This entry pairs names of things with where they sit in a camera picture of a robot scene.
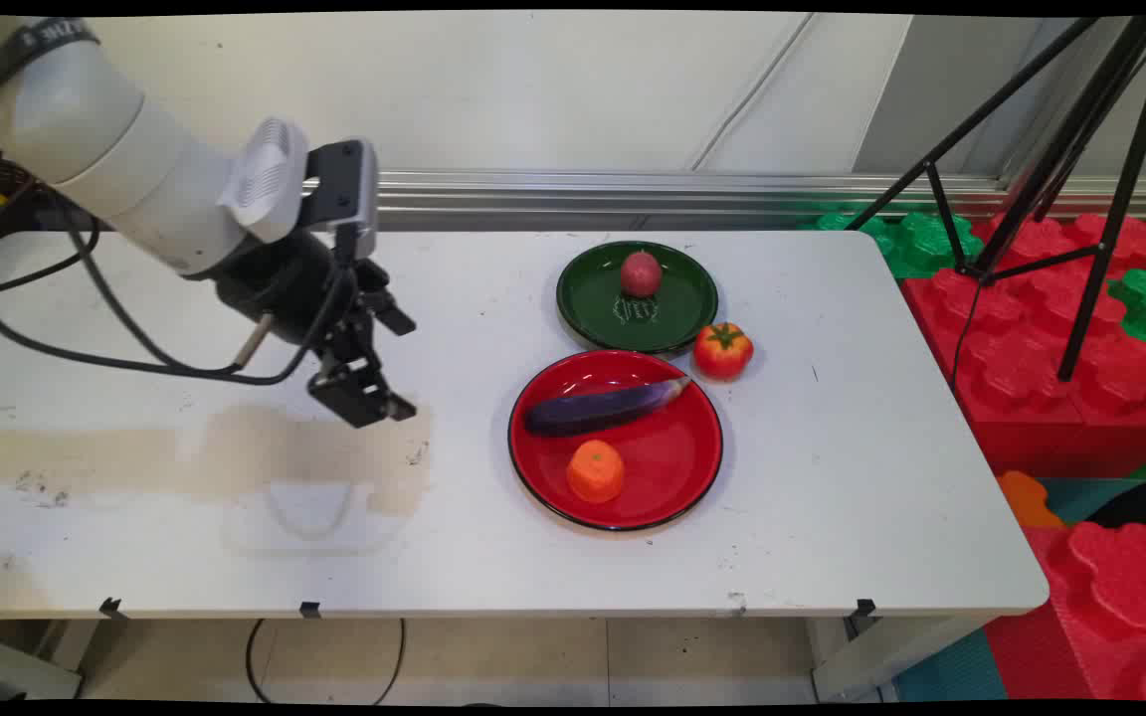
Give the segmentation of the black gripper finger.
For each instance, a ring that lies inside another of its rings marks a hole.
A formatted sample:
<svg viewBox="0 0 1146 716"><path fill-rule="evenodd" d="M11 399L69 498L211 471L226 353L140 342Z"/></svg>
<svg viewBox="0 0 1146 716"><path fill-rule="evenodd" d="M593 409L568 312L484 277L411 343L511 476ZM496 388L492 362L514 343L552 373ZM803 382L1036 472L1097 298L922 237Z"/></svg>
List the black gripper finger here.
<svg viewBox="0 0 1146 716"><path fill-rule="evenodd" d="M388 284L388 272L378 263L358 263L359 302L362 302L392 335L410 335L417 330L417 322L397 304Z"/></svg>
<svg viewBox="0 0 1146 716"><path fill-rule="evenodd" d="M321 367L308 381L317 403L354 428L418 414L392 391L372 343L372 323L336 323L315 348Z"/></svg>

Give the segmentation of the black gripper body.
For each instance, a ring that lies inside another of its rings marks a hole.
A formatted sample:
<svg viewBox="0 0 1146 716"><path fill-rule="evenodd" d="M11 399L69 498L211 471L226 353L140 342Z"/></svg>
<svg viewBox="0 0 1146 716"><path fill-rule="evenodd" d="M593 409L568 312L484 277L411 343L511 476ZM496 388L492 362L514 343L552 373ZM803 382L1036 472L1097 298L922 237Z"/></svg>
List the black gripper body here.
<svg viewBox="0 0 1146 716"><path fill-rule="evenodd" d="M374 364L372 317L364 316L350 289L333 299L324 326L309 335L335 267L332 250L311 233L292 233L268 245L246 237L234 257L214 268L213 281L229 308L256 322L268 314L270 332L278 339L306 345L317 355L331 353L338 362L364 359Z"/></svg>

